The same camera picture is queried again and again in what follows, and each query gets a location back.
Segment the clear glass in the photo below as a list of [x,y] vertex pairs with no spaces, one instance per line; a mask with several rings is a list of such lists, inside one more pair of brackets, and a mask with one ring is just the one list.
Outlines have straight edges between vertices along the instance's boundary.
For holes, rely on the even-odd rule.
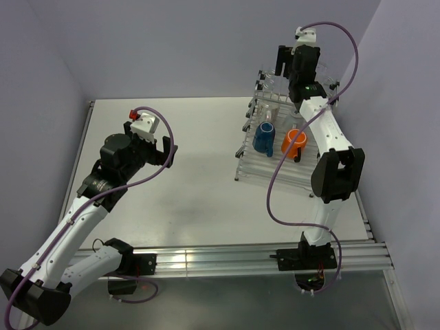
[[274,69],[266,69],[262,71],[261,80],[265,85],[273,85],[276,82]]
[[316,66],[316,80],[321,85],[329,86],[333,80],[332,78],[327,74],[327,65],[322,62],[318,62]]

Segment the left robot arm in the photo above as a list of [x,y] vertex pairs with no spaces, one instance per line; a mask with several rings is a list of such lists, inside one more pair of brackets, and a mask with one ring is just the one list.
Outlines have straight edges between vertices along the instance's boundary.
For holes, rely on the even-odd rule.
[[138,133],[110,135],[100,157],[83,180],[77,196],[44,244],[18,270],[6,269],[1,288],[8,304],[4,324],[12,329],[10,314],[17,308],[34,319],[34,324],[52,325],[67,311],[72,299],[102,276],[138,281],[133,247],[109,239],[91,256],[75,265],[71,259],[90,232],[114,209],[129,188],[130,179],[146,164],[160,171],[173,163],[177,150],[174,137],[162,138],[163,151],[155,141]]

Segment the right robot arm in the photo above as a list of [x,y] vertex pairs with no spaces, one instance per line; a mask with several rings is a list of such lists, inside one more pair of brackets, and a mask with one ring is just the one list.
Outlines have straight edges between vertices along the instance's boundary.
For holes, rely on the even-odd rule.
[[307,123],[318,147],[318,163],[311,174],[316,196],[313,226],[303,232],[308,245],[299,249],[298,262],[311,268],[322,257],[318,247],[331,241],[342,203],[358,189],[365,154],[355,148],[340,129],[324,87],[316,81],[320,48],[300,45],[278,47],[275,75],[288,79],[289,98]]

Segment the orange plastic mug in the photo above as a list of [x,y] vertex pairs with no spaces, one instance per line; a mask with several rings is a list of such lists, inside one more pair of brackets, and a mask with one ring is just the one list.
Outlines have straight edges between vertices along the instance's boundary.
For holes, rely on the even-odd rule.
[[282,153],[286,152],[292,141],[294,141],[294,143],[287,153],[287,158],[293,160],[295,163],[299,163],[308,142],[307,134],[305,132],[299,133],[298,129],[288,131],[285,134],[283,143],[281,145]]

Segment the aluminium mounting rail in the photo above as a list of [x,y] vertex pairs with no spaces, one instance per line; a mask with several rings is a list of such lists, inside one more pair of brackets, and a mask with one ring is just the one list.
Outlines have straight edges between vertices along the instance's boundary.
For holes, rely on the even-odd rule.
[[[271,256],[294,244],[213,245],[208,247],[135,248],[135,254],[155,254],[149,278],[203,278],[280,274]],[[341,274],[394,268],[385,243],[372,240],[342,244]]]

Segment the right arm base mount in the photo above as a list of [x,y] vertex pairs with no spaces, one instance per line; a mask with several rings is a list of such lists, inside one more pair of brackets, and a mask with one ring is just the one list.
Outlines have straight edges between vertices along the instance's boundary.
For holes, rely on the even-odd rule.
[[325,284],[325,270],[336,269],[338,266],[334,249],[330,243],[316,247],[308,244],[306,240],[302,240],[298,247],[278,249],[275,254],[271,254],[269,257],[276,260],[278,270],[282,272],[315,271],[315,274],[295,275],[299,288],[309,292],[322,289]]

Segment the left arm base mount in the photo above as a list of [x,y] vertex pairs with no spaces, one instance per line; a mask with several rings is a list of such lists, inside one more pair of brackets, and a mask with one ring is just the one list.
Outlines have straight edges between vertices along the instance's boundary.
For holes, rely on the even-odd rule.
[[[127,280],[119,283],[110,280],[108,283],[109,294],[112,299],[120,303],[140,304],[148,302],[159,293],[158,285],[151,279],[142,277],[142,275],[153,275],[156,265],[156,255],[147,254],[146,256],[136,255],[132,250],[124,253],[113,249],[111,246],[102,247],[94,254],[98,257],[97,263],[92,267],[93,279],[101,276],[117,277]],[[154,288],[154,292],[148,297],[141,300],[127,300],[122,296],[133,294],[137,285],[147,283]]]

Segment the dark blue cup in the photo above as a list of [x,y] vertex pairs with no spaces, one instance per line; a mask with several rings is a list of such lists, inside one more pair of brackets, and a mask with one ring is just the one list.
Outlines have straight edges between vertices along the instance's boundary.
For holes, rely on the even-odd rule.
[[272,157],[274,152],[274,138],[276,130],[271,122],[260,123],[255,131],[252,146],[255,151]]

